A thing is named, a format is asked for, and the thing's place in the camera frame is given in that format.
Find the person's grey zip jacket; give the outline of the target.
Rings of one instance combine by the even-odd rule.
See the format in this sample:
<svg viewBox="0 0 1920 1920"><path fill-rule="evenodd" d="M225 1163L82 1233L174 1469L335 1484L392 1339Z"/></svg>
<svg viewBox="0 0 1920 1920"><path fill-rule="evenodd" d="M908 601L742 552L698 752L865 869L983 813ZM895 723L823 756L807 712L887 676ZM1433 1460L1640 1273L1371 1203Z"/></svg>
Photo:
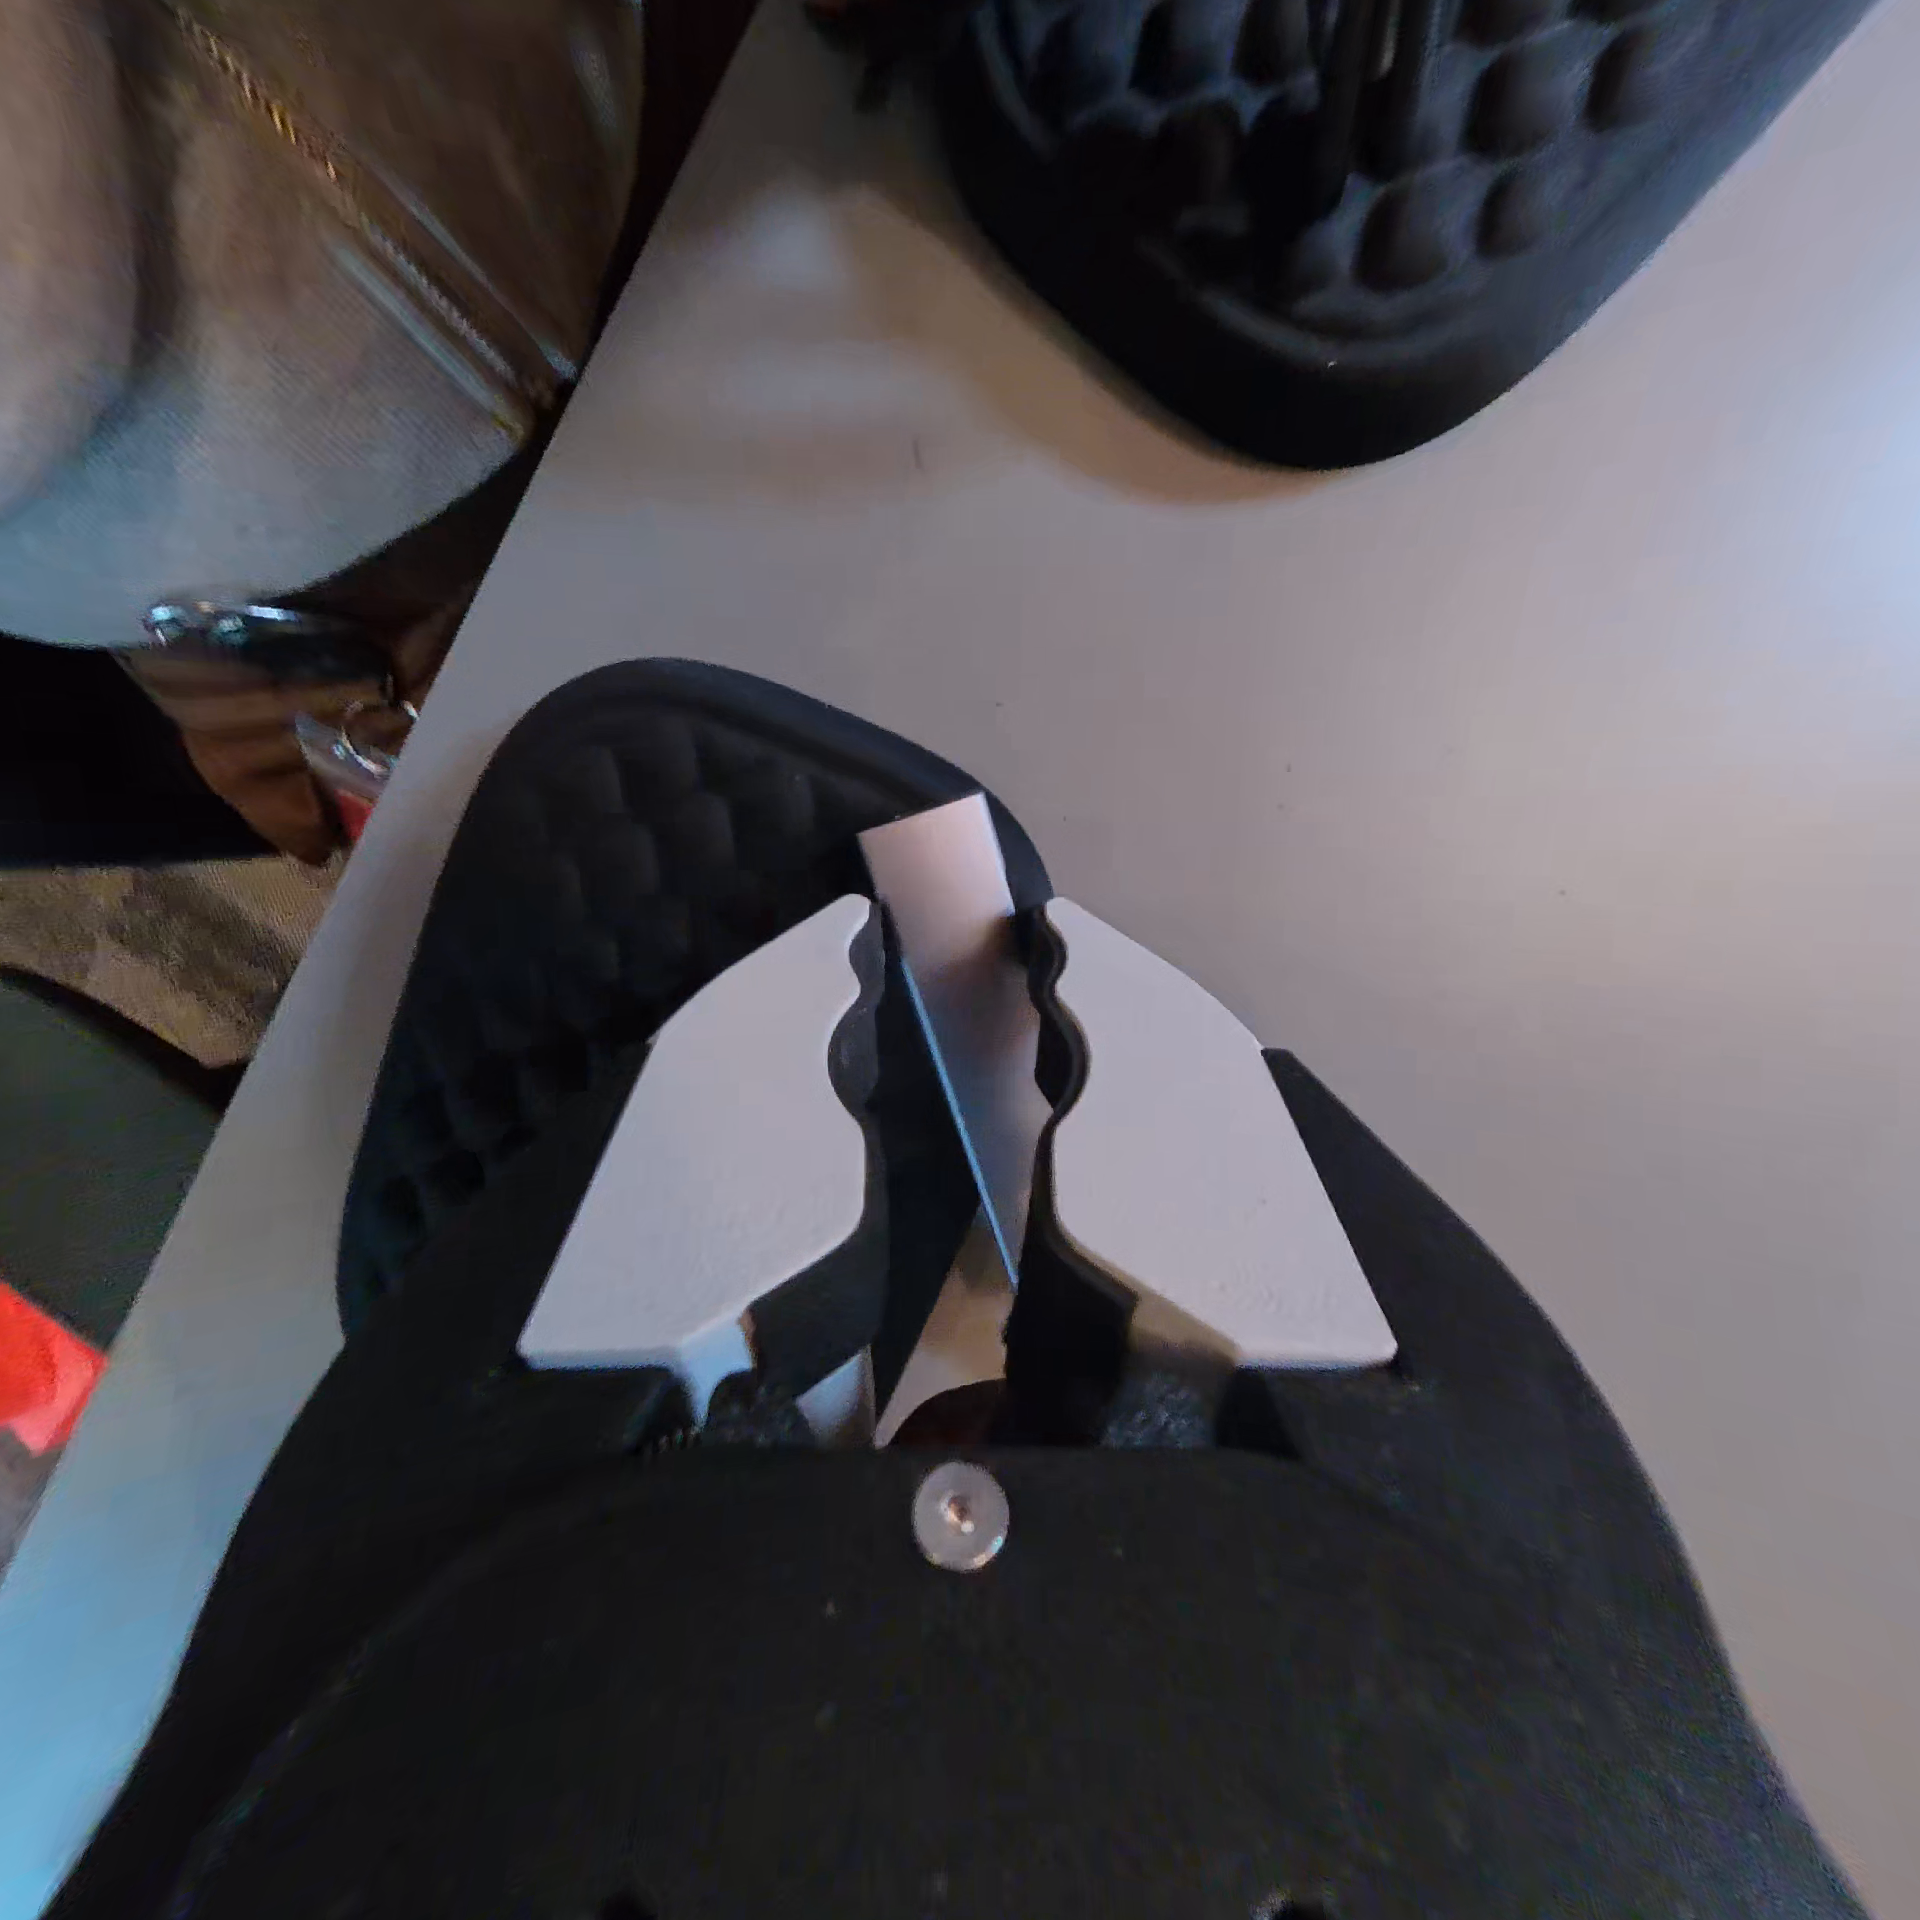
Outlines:
<svg viewBox="0 0 1920 1920"><path fill-rule="evenodd" d="M321 587L576 384L750 4L4 4L4 635Z"/></svg>

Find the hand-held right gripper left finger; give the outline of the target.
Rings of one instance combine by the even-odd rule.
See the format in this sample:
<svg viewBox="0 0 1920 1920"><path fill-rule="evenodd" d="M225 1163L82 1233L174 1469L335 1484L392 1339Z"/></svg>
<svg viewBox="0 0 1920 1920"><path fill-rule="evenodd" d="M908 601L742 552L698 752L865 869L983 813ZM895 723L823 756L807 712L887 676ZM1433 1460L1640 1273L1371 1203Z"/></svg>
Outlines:
<svg viewBox="0 0 1920 1920"><path fill-rule="evenodd" d="M695 1423L734 1376L872 1445L963 1240L963 1147L865 893L657 1032L519 1332L543 1371L660 1367Z"/></svg>

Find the black textured pad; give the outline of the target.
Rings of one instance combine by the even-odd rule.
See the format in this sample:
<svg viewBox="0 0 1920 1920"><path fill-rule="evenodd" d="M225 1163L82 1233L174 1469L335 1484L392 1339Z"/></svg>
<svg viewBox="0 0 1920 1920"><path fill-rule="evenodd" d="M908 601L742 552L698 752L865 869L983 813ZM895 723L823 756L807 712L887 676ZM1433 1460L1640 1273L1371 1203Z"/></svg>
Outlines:
<svg viewBox="0 0 1920 1920"><path fill-rule="evenodd" d="M1024 288L1191 432L1343 471L1519 387L1866 1L806 4Z"/></svg>
<svg viewBox="0 0 1920 1920"><path fill-rule="evenodd" d="M344 1199L345 1334L431 1238L736 960L870 888L866 830L983 795L1016 908L1051 893L993 790L851 711L643 657L543 697L448 843Z"/></svg>

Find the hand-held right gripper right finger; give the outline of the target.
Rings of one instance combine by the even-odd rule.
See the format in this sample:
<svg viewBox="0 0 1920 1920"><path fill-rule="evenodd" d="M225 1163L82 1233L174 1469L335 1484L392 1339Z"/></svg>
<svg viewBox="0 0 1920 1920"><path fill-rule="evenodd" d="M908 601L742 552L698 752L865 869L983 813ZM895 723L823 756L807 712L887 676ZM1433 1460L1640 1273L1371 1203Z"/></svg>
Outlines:
<svg viewBox="0 0 1920 1920"><path fill-rule="evenodd" d="M1006 1430L1212 1445L1244 1376L1392 1367L1396 1334L1256 1032L1064 895L1028 950L1047 1117Z"/></svg>

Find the red object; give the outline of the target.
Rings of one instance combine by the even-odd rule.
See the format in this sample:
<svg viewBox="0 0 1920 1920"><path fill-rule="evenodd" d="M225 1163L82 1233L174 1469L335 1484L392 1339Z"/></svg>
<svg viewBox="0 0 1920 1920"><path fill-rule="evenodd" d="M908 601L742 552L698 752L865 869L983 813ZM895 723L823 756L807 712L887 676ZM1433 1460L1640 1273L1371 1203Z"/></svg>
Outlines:
<svg viewBox="0 0 1920 1920"><path fill-rule="evenodd" d="M107 1374L107 1356L2 1281L2 1430L33 1455L60 1451Z"/></svg>

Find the silver carabiner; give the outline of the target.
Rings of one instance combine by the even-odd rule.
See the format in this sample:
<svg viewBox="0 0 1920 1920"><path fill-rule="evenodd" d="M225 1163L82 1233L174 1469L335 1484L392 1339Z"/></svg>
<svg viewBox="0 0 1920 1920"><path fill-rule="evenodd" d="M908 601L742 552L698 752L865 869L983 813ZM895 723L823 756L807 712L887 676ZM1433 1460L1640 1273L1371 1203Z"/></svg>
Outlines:
<svg viewBox="0 0 1920 1920"><path fill-rule="evenodd" d="M345 614L247 596L159 601L142 630L144 665L186 672L195 697L232 691L281 719L347 833L363 830L419 719L386 643Z"/></svg>

